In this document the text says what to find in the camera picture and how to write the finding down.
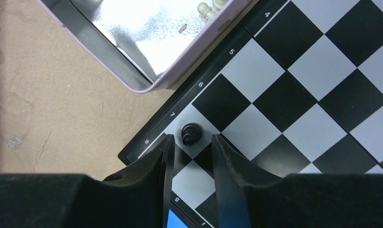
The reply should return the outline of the black pawn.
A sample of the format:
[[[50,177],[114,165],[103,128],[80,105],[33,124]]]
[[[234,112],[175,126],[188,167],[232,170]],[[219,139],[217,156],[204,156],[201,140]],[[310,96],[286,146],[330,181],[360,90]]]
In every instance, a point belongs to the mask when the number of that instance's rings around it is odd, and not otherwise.
[[[197,123],[186,124],[181,130],[182,143],[189,147],[199,142],[202,137],[202,128]]]

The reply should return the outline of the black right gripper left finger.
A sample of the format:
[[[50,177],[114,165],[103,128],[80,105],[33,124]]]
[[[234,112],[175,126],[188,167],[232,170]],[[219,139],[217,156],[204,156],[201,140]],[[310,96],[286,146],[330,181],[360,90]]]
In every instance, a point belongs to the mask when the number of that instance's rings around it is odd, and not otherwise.
[[[0,174],[0,228],[164,228],[175,138],[104,180],[73,173]]]

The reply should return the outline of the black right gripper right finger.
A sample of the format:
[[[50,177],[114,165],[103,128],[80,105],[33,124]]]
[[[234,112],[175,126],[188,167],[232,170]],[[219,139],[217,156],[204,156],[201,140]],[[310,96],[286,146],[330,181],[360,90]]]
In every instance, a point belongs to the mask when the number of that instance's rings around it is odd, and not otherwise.
[[[383,228],[383,174],[278,177],[212,136],[222,228]]]

